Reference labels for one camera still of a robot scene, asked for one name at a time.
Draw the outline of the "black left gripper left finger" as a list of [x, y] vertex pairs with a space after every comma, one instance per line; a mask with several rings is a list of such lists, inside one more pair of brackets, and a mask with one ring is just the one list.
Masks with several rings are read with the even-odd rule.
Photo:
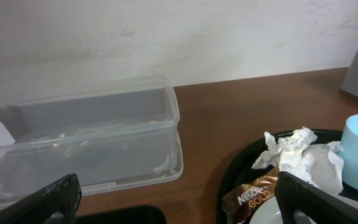
[[82, 191], [76, 174], [67, 174], [0, 211], [0, 224], [74, 223]]

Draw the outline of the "white tissue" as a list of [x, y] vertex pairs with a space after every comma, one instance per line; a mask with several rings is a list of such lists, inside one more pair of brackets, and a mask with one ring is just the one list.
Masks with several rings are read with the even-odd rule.
[[264, 137], [267, 150], [253, 163], [253, 169], [272, 165], [326, 193], [342, 192], [344, 159], [339, 153], [344, 150], [339, 141], [315, 144], [317, 135], [306, 127], [294, 130], [289, 137], [275, 139], [269, 132], [264, 132]]

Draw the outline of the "brown Nescafe Gold sachet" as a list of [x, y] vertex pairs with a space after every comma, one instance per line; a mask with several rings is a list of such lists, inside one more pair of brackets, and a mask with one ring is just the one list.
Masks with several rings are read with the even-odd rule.
[[227, 224], [249, 223], [256, 210], [275, 196], [279, 168], [274, 167], [251, 184], [241, 184], [221, 199]]

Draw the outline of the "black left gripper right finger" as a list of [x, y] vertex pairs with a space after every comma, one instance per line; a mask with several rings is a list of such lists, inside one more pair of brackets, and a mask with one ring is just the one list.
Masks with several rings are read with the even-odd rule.
[[282, 171], [278, 174], [275, 197], [284, 224], [358, 224], [358, 209]]

